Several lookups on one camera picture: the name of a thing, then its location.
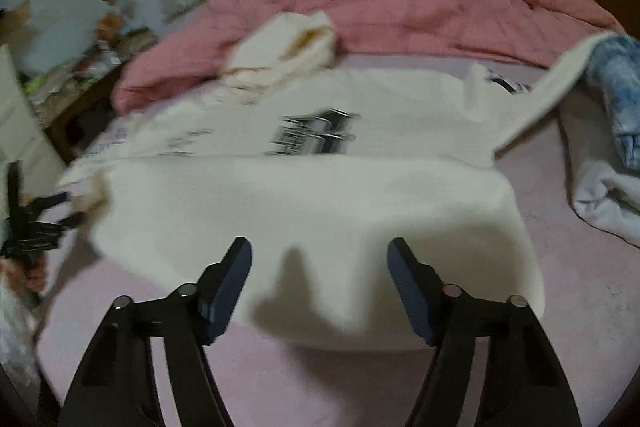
pink blanket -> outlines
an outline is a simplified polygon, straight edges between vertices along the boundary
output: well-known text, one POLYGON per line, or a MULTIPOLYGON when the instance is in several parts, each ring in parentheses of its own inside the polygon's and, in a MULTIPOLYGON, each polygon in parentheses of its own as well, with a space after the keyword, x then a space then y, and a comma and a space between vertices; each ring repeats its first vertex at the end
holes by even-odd
POLYGON ((215 76, 236 42, 276 13, 324 10, 342 51, 551 65, 588 34, 622 28, 593 0, 210 0, 198 20, 140 55, 113 92, 125 114, 215 76))

silver bolt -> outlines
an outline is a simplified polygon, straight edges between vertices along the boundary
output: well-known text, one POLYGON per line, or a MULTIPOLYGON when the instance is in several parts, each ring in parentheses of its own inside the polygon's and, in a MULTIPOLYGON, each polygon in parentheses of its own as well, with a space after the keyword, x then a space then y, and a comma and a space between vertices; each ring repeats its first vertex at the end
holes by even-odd
POLYGON ((115 298, 112 305, 117 310, 121 310, 129 306, 132 302, 133 302, 133 299, 128 295, 121 295, 120 297, 115 298))
POLYGON ((460 289, 460 286, 457 286, 455 284, 444 285, 442 291, 444 292, 444 295, 447 295, 449 297, 460 297, 462 295, 462 289, 460 289))
POLYGON ((196 293, 198 287, 193 282, 186 282, 182 286, 178 288, 178 293, 180 297, 188 297, 196 293))
POLYGON ((509 297, 509 302, 516 306, 516 308, 526 308, 529 306, 529 302, 522 295, 512 295, 509 297))

gray fabric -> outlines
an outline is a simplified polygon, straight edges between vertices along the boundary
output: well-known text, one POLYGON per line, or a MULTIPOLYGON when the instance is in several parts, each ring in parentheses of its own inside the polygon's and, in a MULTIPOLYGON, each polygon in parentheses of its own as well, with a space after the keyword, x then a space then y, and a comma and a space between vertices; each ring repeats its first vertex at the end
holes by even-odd
POLYGON ((623 166, 604 108, 583 87, 561 103, 571 168, 571 204, 597 229, 640 247, 640 177, 623 166))

bed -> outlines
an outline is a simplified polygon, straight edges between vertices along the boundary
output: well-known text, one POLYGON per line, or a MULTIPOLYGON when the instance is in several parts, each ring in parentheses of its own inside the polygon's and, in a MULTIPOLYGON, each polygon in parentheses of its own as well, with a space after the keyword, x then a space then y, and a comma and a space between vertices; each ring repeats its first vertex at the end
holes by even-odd
MULTIPOLYGON (((430 69, 463 78, 472 62, 466 58, 352 55, 340 67, 430 69)), ((481 62, 524 84, 534 84, 543 73, 526 66, 481 62)), ((565 147, 555 114, 501 153, 497 168, 514 187, 538 252, 546 286, 543 326, 572 386, 584 426, 595 427, 616 404, 640 364, 637 248, 591 228, 571 210, 565 147)), ((113 299, 122 294, 135 300, 159 298, 164 291, 100 258, 79 232, 66 238, 62 250, 50 255, 49 263, 49 309, 38 354, 62 400, 113 299)), ((154 345, 161 405, 166 424, 179 425, 159 347, 154 345)), ((481 344, 477 352, 481 359, 481 344)), ((387 427, 406 420, 431 353, 316 351, 280 343, 251 327, 232 325, 207 349, 207 356, 238 426, 387 427)))

blue denim clothing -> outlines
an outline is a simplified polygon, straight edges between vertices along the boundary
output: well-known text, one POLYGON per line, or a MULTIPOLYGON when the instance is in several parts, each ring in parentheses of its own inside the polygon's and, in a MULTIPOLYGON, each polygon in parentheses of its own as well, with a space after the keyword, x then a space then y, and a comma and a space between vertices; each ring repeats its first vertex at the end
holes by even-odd
POLYGON ((640 41, 620 35, 596 45, 584 80, 602 97, 622 163, 640 171, 640 41))

